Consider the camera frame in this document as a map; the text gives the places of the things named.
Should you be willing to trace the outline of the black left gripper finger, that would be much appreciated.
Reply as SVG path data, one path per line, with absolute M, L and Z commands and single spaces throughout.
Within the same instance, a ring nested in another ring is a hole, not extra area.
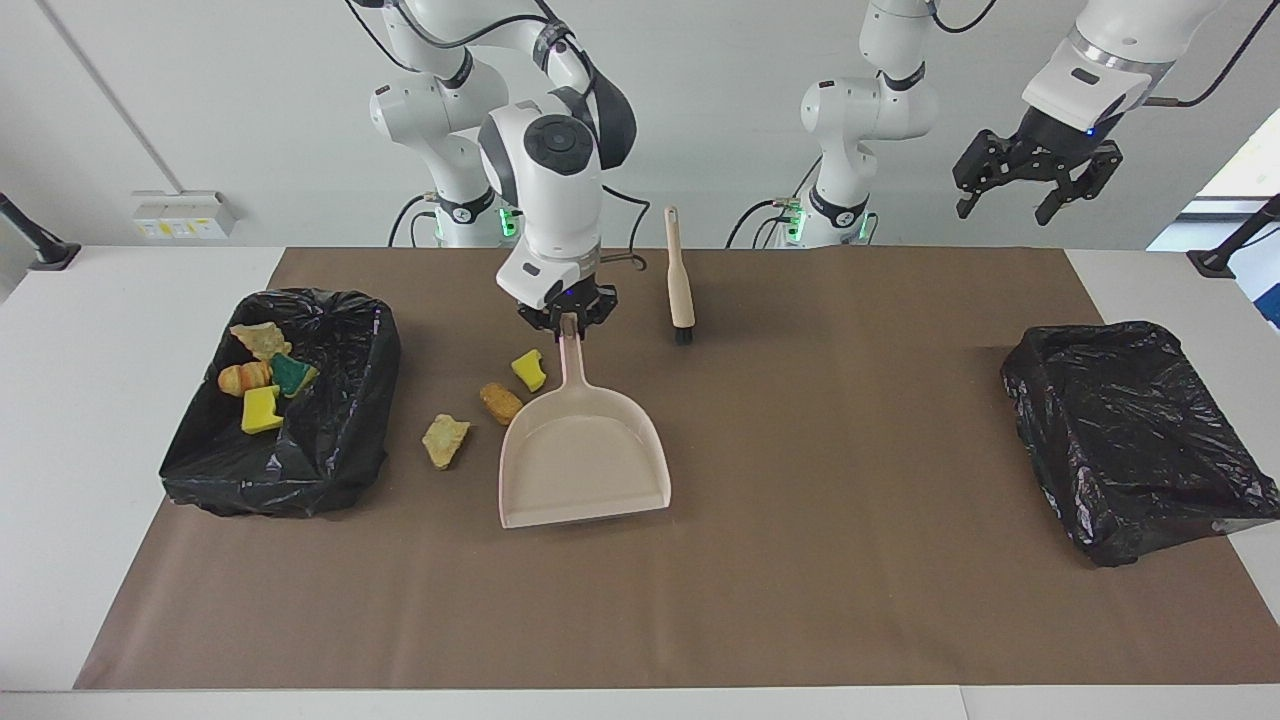
M 968 219 L 980 196 L 1001 186 L 1009 155 L 1009 141 L 989 129 L 977 133 L 952 168 L 961 196 L 956 202 L 960 219 Z
M 1053 188 L 1036 209 L 1037 224 L 1047 225 L 1069 204 L 1097 199 L 1121 163 L 1123 152 L 1114 141 L 1103 141 L 1079 176 L 1071 176 L 1065 161 L 1056 161 L 1050 174 Z

